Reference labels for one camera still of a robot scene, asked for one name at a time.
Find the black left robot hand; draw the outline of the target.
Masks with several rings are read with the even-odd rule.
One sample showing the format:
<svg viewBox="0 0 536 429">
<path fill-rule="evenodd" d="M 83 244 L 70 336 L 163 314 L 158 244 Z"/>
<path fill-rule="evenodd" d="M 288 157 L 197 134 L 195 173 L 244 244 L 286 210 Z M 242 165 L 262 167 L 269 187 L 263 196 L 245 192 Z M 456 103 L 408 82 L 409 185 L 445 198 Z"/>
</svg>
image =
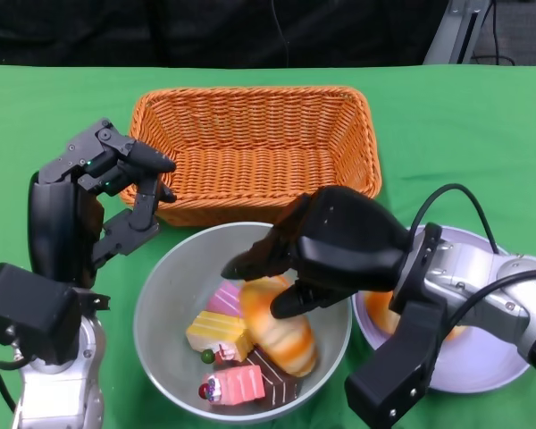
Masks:
<svg viewBox="0 0 536 429">
<path fill-rule="evenodd" d="M 32 271 L 92 288 L 99 268 L 159 232 L 159 203 L 176 199 L 163 175 L 175 169 L 170 157 L 121 134 L 106 118 L 70 139 L 30 180 Z"/>
</svg>

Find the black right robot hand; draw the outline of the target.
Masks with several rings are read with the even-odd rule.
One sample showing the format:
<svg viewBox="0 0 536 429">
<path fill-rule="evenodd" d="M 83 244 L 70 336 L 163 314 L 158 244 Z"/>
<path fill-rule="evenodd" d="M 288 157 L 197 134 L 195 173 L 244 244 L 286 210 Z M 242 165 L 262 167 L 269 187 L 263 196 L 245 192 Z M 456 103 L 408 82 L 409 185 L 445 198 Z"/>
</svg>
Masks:
<svg viewBox="0 0 536 429">
<path fill-rule="evenodd" d="M 285 319 L 359 290 L 393 290 L 408 241 L 408 230 L 381 204 L 348 187 L 326 186 L 286 206 L 221 275 L 249 282 L 295 271 L 295 282 L 270 305 L 274 318 Z"/>
</svg>

